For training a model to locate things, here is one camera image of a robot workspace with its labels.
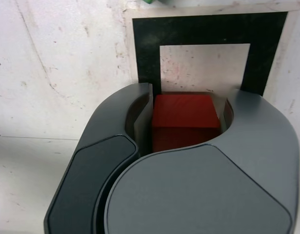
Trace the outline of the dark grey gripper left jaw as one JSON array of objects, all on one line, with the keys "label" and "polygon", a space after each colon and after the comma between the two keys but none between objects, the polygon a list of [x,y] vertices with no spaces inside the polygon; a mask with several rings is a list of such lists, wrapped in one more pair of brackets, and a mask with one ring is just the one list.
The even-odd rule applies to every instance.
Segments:
[{"label": "dark grey gripper left jaw", "polygon": [[44,218],[47,234],[102,234],[111,187],[134,161],[151,152],[153,91],[128,85],[89,119]]}]

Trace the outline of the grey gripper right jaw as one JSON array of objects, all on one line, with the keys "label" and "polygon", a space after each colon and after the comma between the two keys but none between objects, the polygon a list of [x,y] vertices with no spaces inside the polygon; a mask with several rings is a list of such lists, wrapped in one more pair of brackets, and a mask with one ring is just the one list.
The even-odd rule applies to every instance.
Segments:
[{"label": "grey gripper right jaw", "polygon": [[288,119],[263,97],[227,99],[229,128],[191,147],[141,157],[117,178],[107,234],[291,234],[300,148]]}]

